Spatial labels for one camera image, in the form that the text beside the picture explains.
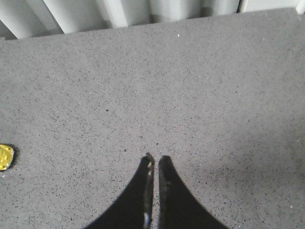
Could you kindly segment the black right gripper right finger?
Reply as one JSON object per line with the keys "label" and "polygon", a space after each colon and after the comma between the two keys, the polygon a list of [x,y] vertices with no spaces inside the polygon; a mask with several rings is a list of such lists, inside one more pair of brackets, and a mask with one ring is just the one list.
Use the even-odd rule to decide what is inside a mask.
{"label": "black right gripper right finger", "polygon": [[191,194],[170,156],[159,161],[160,229],[226,229]]}

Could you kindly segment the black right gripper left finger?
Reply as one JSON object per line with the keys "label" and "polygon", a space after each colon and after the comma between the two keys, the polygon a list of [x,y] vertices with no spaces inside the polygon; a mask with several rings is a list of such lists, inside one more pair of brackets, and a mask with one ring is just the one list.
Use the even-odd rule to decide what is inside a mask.
{"label": "black right gripper left finger", "polygon": [[154,159],[150,153],[123,192],[87,229],[149,229],[153,209]]}

